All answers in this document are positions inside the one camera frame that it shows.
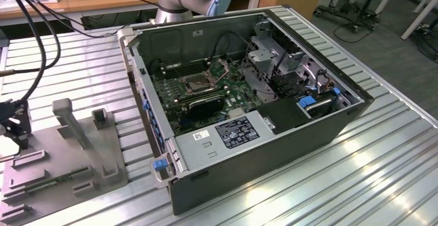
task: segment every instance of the slotted aluminum surface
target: slotted aluminum surface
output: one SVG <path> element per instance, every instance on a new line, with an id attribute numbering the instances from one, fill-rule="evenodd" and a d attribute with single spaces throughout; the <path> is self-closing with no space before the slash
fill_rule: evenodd
<path id="1" fill-rule="evenodd" d="M 106 107 L 118 121 L 130 184 L 31 225 L 437 224 L 436 119 L 292 9 L 278 6 L 272 10 L 377 98 L 361 119 L 332 144 L 174 216 L 167 189 L 157 189 L 153 183 L 153 152 L 117 38 L 66 34 L 61 38 L 63 58 L 46 72 L 30 100 L 34 128 L 57 125 L 50 107 L 55 99 L 73 99 L 78 118 Z M 54 58 L 54 39 L 46 37 L 45 43 Z M 7 69 L 39 67 L 39 59 L 35 40 L 15 40 L 3 51 L 0 69 L 6 63 Z M 2 100 L 18 99 L 34 76 L 6 77 Z"/>

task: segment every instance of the metal stand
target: metal stand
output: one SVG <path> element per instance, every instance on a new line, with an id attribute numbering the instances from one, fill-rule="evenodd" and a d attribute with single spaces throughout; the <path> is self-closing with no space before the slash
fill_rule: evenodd
<path id="1" fill-rule="evenodd" d="M 342 8 L 341 11 L 337 11 L 325 6 L 320 6 L 318 10 L 316 11 L 316 15 L 320 16 L 321 13 L 324 11 L 326 11 L 326 12 L 334 13 L 340 17 L 344 17 L 344 18 L 352 20 L 352 27 L 353 27 L 354 33 L 357 33 L 360 31 L 361 27 L 364 27 L 364 26 L 368 27 L 370 30 L 374 30 L 376 24 L 378 23 L 377 15 L 370 15 L 368 13 L 372 1 L 373 0 L 366 0 L 366 3 L 364 5 L 364 8 L 362 8 L 360 14 L 349 15 L 348 10 L 350 9 L 350 7 Z"/>
<path id="2" fill-rule="evenodd" d="M 0 222 L 23 225 L 127 185 L 115 119 L 105 109 L 77 120 L 70 99 L 54 102 L 61 127 L 34 132 L 6 162 Z"/>
<path id="3" fill-rule="evenodd" d="M 422 0 L 422 2 L 420 3 L 417 9 L 414 10 L 416 13 L 420 12 L 420 10 L 424 8 L 428 1 L 429 0 Z M 413 24 L 410 25 L 410 27 L 408 28 L 408 30 L 405 31 L 405 33 L 402 35 L 404 40 L 406 40 L 409 38 L 409 36 L 414 32 L 414 30 L 420 27 L 421 22 L 424 21 L 425 17 L 428 16 L 428 14 L 430 13 L 432 9 L 434 8 L 434 6 L 437 4 L 438 4 L 438 0 L 430 0 L 429 1 L 429 4 L 428 4 L 425 10 L 418 15 L 417 19 L 414 20 Z"/>

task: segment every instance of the circuit board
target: circuit board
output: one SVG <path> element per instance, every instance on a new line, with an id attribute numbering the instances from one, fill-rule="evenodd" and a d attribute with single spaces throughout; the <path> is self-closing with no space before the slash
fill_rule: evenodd
<path id="1" fill-rule="evenodd" d="M 242 77 L 238 61 L 217 59 L 206 71 L 173 79 L 153 76 L 153 83 L 177 136 L 228 120 L 232 110 L 241 108 L 248 113 L 262 105 Z M 187 118 L 189 105 L 211 97 L 225 98 L 222 110 L 209 118 Z"/>

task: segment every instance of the blue latch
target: blue latch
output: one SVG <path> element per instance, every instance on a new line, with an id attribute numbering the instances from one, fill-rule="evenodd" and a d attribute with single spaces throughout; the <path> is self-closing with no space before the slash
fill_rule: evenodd
<path id="1" fill-rule="evenodd" d="M 150 109 L 150 103 L 149 103 L 149 100 L 146 99 L 143 101 L 143 110 L 149 110 Z"/>
<path id="2" fill-rule="evenodd" d="M 334 88 L 334 92 L 336 92 L 337 95 L 341 94 L 341 90 L 338 88 Z"/>
<path id="3" fill-rule="evenodd" d="M 170 164 L 167 163 L 167 159 L 161 159 L 161 160 L 154 161 L 154 169 L 157 171 L 166 169 L 169 165 Z"/>
<path id="4" fill-rule="evenodd" d="M 317 101 L 316 101 L 313 96 L 306 96 L 306 97 L 300 99 L 298 103 L 305 108 L 305 107 L 310 106 L 312 104 L 316 104 Z"/>

